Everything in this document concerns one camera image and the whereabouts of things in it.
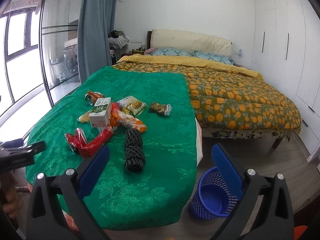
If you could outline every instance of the bed leg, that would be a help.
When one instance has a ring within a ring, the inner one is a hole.
[[[282,140],[283,140],[283,137],[276,139],[276,141],[273,144],[272,148],[275,150],[279,146],[279,144],[281,143]]]

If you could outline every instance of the human hand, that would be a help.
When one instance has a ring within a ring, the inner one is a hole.
[[[15,219],[19,211],[19,198],[15,189],[16,180],[10,172],[0,174],[0,189],[7,201],[2,205],[4,213],[8,214],[11,219]]]

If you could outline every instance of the black rope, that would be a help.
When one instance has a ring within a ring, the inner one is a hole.
[[[143,147],[143,141],[141,133],[136,130],[129,128],[125,135],[125,141],[124,141],[124,147],[127,148],[127,146],[138,146],[142,149]]]
[[[128,129],[125,137],[125,164],[131,172],[142,172],[146,164],[146,157],[142,150],[141,133],[136,129]]]

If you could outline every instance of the wooden bed frame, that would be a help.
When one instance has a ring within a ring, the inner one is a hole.
[[[152,35],[152,31],[148,31],[148,34],[147,34],[147,49],[151,48],[151,35]],[[283,137],[279,138],[279,139],[276,139],[276,141],[272,145],[272,148],[275,150],[279,146],[279,144],[281,143],[282,140],[283,140]]]

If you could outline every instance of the washing machine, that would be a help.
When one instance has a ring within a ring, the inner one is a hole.
[[[66,72],[71,76],[78,73],[78,57],[77,57],[77,45],[70,46],[63,50],[64,63],[66,65]]]

